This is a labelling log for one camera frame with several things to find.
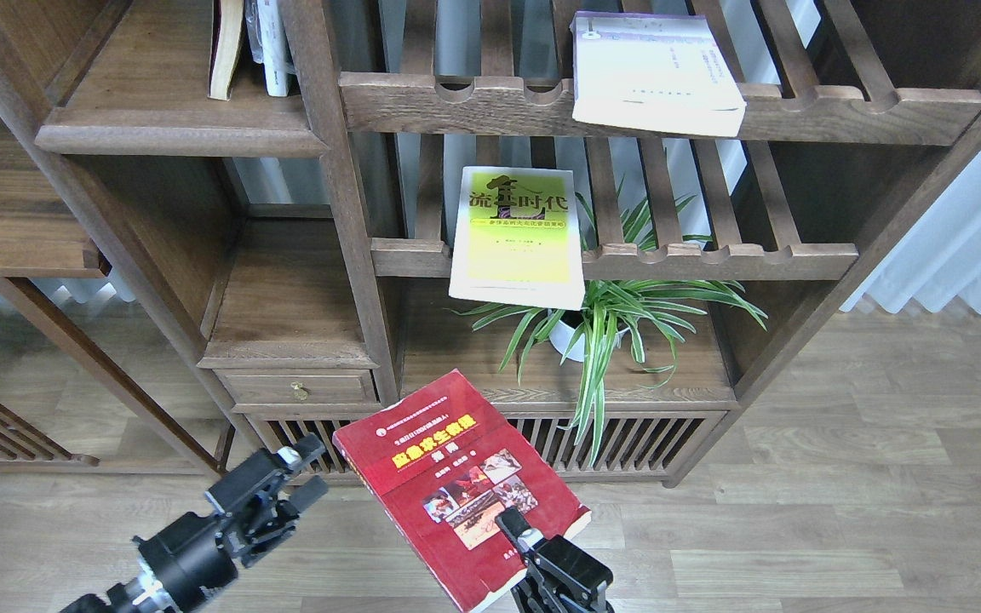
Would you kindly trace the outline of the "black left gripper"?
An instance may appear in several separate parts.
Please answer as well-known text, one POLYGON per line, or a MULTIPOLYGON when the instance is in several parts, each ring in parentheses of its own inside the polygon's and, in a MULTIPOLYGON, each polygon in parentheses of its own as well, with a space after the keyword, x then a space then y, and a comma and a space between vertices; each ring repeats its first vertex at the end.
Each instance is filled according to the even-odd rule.
POLYGON ((276 453, 257 450, 211 485, 213 515, 183 513, 151 539, 134 538, 141 573, 133 581, 135 612, 195 612, 295 531, 296 521, 330 492, 320 476, 285 500, 281 490, 324 453, 314 434, 276 453))

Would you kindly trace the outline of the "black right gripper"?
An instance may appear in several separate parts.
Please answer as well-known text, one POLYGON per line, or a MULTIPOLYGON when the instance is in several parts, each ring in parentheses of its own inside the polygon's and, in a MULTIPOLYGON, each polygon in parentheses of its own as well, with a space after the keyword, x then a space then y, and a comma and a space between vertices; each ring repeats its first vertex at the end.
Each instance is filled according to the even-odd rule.
POLYGON ((499 513, 496 524, 526 565, 525 578, 511 589, 519 612, 615 612, 606 598, 610 568, 563 536, 544 538, 515 507, 499 513))

